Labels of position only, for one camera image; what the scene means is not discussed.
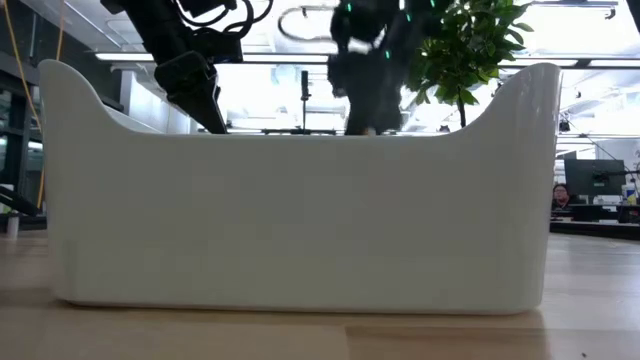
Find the ceiling light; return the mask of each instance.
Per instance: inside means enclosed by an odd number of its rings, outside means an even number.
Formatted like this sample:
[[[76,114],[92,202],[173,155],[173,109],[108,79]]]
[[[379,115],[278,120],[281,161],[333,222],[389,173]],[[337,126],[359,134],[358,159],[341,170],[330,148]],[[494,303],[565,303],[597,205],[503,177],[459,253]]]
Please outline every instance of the ceiling light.
[[[28,147],[33,150],[42,150],[42,144],[33,141],[29,141]]]
[[[545,58],[538,58],[538,59],[516,59],[516,61],[501,61],[500,64],[498,64],[499,66],[531,66],[531,65],[535,65],[535,64],[541,64],[541,63],[549,63],[549,64],[554,64],[557,66],[574,66],[576,64],[577,60],[572,60],[572,59],[545,59]]]
[[[296,55],[296,54],[244,54],[245,63],[269,63],[269,64],[326,64],[328,55]]]
[[[149,53],[96,53],[96,57],[102,61],[111,62],[153,62],[153,56]],[[244,54],[244,62],[247,64],[326,64],[328,55],[306,54]]]
[[[640,60],[592,60],[589,67],[640,67]]]
[[[534,6],[549,6],[549,7],[580,7],[580,8],[612,8],[618,6],[618,1],[602,1],[602,0],[590,0],[581,1],[577,3],[569,3],[563,0],[537,0],[531,2]]]
[[[96,57],[102,61],[124,62],[150,62],[153,56],[149,53],[96,53]]]
[[[262,135],[262,132],[258,129],[227,129],[229,134],[256,134]]]
[[[558,134],[558,141],[590,142],[590,140],[640,139],[640,134]]]

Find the computer monitor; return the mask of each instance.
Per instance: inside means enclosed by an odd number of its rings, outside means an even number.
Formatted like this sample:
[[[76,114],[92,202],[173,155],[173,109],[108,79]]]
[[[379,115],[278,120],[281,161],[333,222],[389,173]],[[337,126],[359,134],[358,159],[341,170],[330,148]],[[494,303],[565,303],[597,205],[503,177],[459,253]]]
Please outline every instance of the computer monitor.
[[[564,174],[572,195],[621,195],[627,183],[622,160],[565,159]]]

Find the wooden surface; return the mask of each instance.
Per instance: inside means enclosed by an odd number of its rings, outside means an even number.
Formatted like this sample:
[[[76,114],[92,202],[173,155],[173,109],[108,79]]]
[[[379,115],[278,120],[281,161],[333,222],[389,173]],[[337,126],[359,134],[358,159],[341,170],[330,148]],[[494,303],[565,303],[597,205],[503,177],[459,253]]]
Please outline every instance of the wooden surface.
[[[552,236],[542,305],[500,317],[76,308],[49,276],[45,233],[0,239],[0,359],[640,359],[640,243]]]

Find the yellow cable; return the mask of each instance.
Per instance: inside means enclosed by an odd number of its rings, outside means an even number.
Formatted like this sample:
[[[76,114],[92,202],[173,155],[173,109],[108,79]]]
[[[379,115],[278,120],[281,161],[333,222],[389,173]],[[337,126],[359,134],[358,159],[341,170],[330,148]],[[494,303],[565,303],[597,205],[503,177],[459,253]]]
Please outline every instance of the yellow cable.
[[[64,0],[60,0],[60,33],[58,34],[58,50],[56,51],[56,61],[60,61],[62,54],[62,39],[64,39]],[[44,197],[44,162],[42,163],[42,171],[40,172],[40,189],[38,190],[38,209],[42,208],[42,199]]]
[[[58,51],[56,51],[56,60],[60,61],[62,53],[62,39],[64,38],[64,0],[60,0],[60,33],[58,35]]]
[[[60,60],[60,54],[62,52],[62,39],[64,37],[64,0],[60,0],[60,34],[58,36],[58,51],[56,52],[56,60]],[[20,78],[22,80],[22,86],[24,87],[24,92],[27,96],[27,100],[29,101],[29,106],[31,107],[31,113],[33,113],[34,118],[36,119],[36,125],[38,126],[38,130],[40,134],[44,138],[44,132],[42,131],[42,125],[40,123],[40,117],[36,112],[36,108],[33,105],[33,99],[31,98],[31,92],[29,91],[29,85],[27,84],[26,77],[24,75],[24,69],[22,68],[22,61],[20,60],[20,53],[18,51],[18,44],[16,42],[16,35],[13,31],[13,24],[11,23],[11,15],[9,13],[9,0],[4,2],[4,15],[7,19],[7,26],[9,27],[9,37],[11,38],[11,45],[13,46],[13,54],[16,57],[16,61],[18,62],[18,71],[20,72]],[[38,209],[42,208],[42,197],[44,194],[44,163],[43,168],[40,173],[40,190],[38,192]]]
[[[27,99],[29,100],[29,105],[31,106],[31,112],[36,118],[36,124],[38,125],[38,130],[42,132],[42,126],[40,126],[40,118],[38,117],[38,113],[36,113],[36,108],[33,106],[33,99],[31,99],[31,92],[29,92],[29,86],[27,85],[27,80],[24,76],[24,69],[22,68],[22,61],[20,60],[20,54],[18,53],[18,44],[16,43],[16,35],[13,32],[13,25],[11,24],[11,15],[9,15],[9,1],[4,2],[4,15],[7,18],[7,26],[9,26],[9,37],[11,38],[11,45],[13,46],[13,54],[18,61],[18,71],[20,71],[20,77],[22,79],[22,86],[24,87],[24,92],[27,94]]]

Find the wall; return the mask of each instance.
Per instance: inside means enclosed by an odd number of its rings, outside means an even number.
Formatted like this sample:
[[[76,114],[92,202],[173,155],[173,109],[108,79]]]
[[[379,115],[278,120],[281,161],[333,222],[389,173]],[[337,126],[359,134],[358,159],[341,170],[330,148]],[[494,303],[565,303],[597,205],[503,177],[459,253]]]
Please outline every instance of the wall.
[[[160,133],[192,132],[191,118],[138,83],[133,71],[123,71],[121,83],[120,102],[125,114]]]

